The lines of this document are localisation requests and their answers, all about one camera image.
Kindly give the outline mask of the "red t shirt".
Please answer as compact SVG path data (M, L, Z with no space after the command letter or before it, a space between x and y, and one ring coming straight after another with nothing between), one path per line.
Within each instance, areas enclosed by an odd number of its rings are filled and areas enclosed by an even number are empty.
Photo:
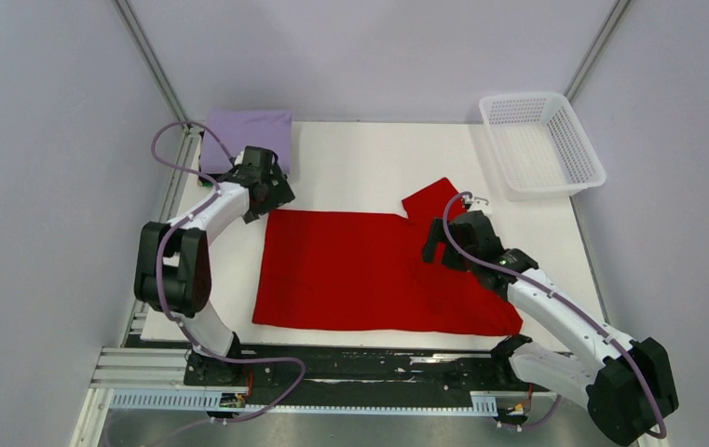
M480 336L520 332L513 305L474 275L422 260L431 223L457 189L446 178L402 200L404 216L275 210L266 224L256 324L323 331Z

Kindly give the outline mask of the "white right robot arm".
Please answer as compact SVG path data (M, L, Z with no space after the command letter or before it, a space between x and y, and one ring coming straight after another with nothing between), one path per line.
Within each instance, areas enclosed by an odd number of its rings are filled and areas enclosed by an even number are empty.
M432 220L422 258L469 272L486 291L532 317L568 350L553 352L519 334L491 353L491 375L503 388L521 382L542 386L584 408L603 435L628 446L643 435L660 436L662 423L679 407L667 350L649 337L637 341L592 316L524 251L502 246L488 217L467 211Z

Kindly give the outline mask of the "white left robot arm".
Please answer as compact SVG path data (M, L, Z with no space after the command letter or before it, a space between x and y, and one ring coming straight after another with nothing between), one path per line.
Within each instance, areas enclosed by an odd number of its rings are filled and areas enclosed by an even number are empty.
M244 373L239 338L211 303L210 247L236 220L249 224L294 200L278 155L248 146L226 173L208 177L210 192L165 223L149 222L140 235L135 298L177 324L209 373L223 385Z

